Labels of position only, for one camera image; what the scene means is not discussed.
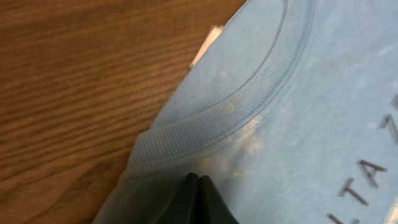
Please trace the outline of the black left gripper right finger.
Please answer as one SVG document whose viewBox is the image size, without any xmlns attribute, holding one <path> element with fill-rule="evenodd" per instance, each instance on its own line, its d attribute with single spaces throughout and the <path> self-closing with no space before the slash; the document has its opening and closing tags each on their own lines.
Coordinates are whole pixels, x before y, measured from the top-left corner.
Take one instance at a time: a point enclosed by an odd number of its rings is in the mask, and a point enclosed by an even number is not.
<svg viewBox="0 0 398 224">
<path fill-rule="evenodd" d="M 198 186 L 198 223 L 239 223 L 230 212 L 212 179 L 208 175 L 204 175 L 200 178 Z"/>
</svg>

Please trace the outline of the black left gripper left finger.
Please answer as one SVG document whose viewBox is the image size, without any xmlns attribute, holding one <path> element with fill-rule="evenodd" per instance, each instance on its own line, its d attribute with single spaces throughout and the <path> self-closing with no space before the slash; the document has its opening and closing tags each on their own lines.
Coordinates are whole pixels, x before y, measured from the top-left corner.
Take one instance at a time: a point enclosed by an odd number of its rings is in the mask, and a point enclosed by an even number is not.
<svg viewBox="0 0 398 224">
<path fill-rule="evenodd" d="M 156 224 L 194 224 L 199 177 L 188 173 Z"/>
</svg>

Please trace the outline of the light blue printed t-shirt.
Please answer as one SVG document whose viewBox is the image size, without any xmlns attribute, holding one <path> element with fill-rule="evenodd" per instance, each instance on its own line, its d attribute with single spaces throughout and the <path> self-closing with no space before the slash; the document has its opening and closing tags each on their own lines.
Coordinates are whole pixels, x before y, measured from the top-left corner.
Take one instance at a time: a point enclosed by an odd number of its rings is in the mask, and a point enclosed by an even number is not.
<svg viewBox="0 0 398 224">
<path fill-rule="evenodd" d="M 239 223 L 396 223 L 397 2 L 246 2 L 95 223 L 156 223 L 188 173 Z"/>
</svg>

